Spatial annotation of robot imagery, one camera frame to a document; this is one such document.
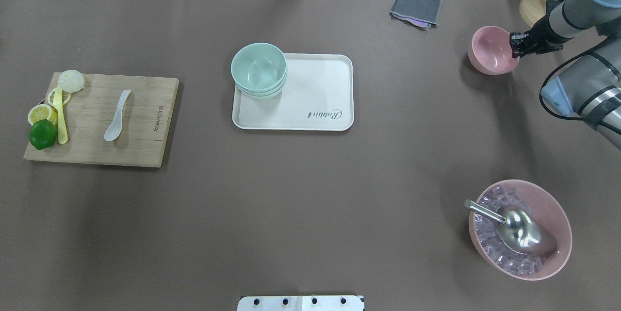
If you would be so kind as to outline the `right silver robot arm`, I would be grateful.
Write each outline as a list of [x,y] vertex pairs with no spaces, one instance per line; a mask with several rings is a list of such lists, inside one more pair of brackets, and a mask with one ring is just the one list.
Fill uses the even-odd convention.
[[616,147],[621,140],[620,0],[548,0],[546,13],[524,33],[511,33],[515,58],[561,50],[590,28],[605,39],[555,68],[539,102],[552,116],[584,122]]

